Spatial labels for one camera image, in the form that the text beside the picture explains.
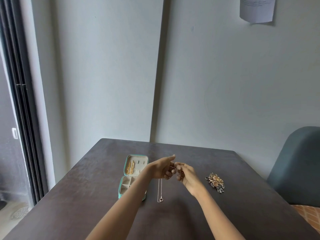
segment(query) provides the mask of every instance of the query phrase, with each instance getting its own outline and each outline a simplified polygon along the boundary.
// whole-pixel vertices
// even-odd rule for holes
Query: left hand
[[[176,155],[160,158],[156,161],[153,161],[148,164],[152,177],[154,179],[166,179],[172,177],[176,173],[174,168],[174,163],[172,162],[175,159]]]

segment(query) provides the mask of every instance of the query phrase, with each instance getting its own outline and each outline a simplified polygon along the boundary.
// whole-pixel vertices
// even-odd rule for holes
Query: teal jewelry box
[[[129,187],[132,185],[132,183],[135,181],[135,179],[139,176],[140,172],[146,167],[148,163],[149,158],[145,155],[130,154],[127,156],[123,168],[124,176],[121,178],[118,190],[119,199],[127,191],[127,189],[129,189]],[[147,192],[144,193],[144,197],[142,200],[146,199],[146,194]]]

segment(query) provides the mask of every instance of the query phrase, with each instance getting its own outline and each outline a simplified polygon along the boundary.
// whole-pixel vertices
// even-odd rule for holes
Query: paper
[[[276,0],[240,0],[240,18],[249,23],[271,22]]]

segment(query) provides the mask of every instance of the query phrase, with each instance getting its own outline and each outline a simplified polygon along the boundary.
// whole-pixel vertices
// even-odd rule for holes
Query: table
[[[5,240],[85,239],[118,200],[118,187],[128,154],[152,162],[176,154],[192,165],[222,211],[247,239],[320,239],[316,232],[241,157],[210,148],[101,139],[6,236]],[[205,177],[217,173],[225,193]],[[127,239],[213,239],[196,199],[175,178],[148,187]]]

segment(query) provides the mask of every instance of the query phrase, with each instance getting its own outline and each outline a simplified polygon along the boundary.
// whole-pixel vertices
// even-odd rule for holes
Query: chair backrest
[[[267,182],[290,204],[320,207],[320,127],[288,137]]]

